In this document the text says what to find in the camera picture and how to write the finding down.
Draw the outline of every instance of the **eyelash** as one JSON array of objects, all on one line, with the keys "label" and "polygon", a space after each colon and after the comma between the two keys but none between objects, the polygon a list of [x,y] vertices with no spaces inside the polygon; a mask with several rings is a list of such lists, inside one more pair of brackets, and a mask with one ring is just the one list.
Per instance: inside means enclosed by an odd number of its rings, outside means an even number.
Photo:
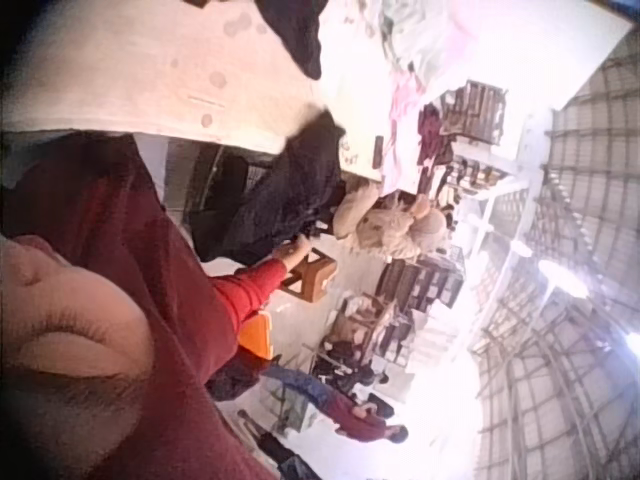
[{"label": "eyelash", "polygon": [[106,342],[104,332],[97,327],[87,326],[75,312],[70,310],[45,315],[43,320],[33,324],[25,334],[24,343],[33,341],[47,333],[70,333],[96,343]]}]

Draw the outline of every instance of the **red sleeve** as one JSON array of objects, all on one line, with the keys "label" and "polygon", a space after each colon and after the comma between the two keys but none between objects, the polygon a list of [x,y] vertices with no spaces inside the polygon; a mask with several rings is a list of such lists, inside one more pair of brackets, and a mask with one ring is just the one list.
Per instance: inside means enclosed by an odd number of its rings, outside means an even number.
[{"label": "red sleeve", "polygon": [[233,328],[238,333],[242,323],[264,305],[286,275],[284,263],[272,259],[235,275],[210,277],[209,281],[229,312]]}]

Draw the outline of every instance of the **ceiling light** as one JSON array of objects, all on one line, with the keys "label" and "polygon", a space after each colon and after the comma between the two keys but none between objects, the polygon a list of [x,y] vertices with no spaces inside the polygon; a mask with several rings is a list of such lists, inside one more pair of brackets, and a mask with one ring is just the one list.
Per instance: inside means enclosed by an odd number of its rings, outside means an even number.
[{"label": "ceiling light", "polygon": [[635,332],[629,333],[627,335],[627,345],[629,346],[629,350],[640,357],[640,334]]},{"label": "ceiling light", "polygon": [[511,240],[511,250],[516,252],[521,257],[529,258],[533,255],[533,250],[527,247],[520,240]]},{"label": "ceiling light", "polygon": [[589,296],[589,289],[582,280],[556,262],[540,260],[538,268],[554,287],[559,287],[576,298],[587,298]]}]

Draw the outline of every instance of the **jeans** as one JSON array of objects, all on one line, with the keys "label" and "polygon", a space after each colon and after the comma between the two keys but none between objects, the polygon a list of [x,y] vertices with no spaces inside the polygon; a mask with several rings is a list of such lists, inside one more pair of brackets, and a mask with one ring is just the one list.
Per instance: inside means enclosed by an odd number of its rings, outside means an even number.
[{"label": "jeans", "polygon": [[262,375],[269,378],[280,380],[282,384],[302,395],[318,410],[325,410],[333,389],[312,375],[301,372],[299,370],[289,370],[279,365],[271,365]]}]

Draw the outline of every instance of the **person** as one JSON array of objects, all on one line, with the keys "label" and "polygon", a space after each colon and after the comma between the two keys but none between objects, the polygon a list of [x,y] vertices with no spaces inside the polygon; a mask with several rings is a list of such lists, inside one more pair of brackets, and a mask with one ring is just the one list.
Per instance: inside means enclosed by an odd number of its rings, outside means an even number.
[{"label": "person", "polygon": [[310,250],[210,278],[131,135],[32,146],[3,188],[2,463],[19,478],[271,479],[205,382]]},{"label": "person", "polygon": [[347,375],[334,374],[328,376],[327,384],[336,390],[349,394],[357,383],[365,387],[371,387],[374,384],[385,385],[389,383],[389,376],[385,372],[376,373],[369,364],[356,368]]},{"label": "person", "polygon": [[414,258],[435,251],[446,239],[445,216],[431,208],[429,199],[418,194],[408,206],[398,195],[386,197],[381,208],[378,185],[356,183],[333,217],[336,238],[371,254],[396,259]]},{"label": "person", "polygon": [[404,425],[387,426],[385,420],[376,415],[375,403],[354,405],[347,395],[325,385],[312,375],[280,365],[271,365],[262,375],[279,380],[285,387],[309,400],[321,413],[338,424],[338,435],[359,442],[374,442],[385,438],[393,443],[402,443],[409,436]]},{"label": "person", "polygon": [[245,429],[258,448],[278,465],[278,471],[284,480],[321,480],[300,455],[285,447],[273,434],[262,428],[246,410],[239,410],[238,417],[243,420]]}]

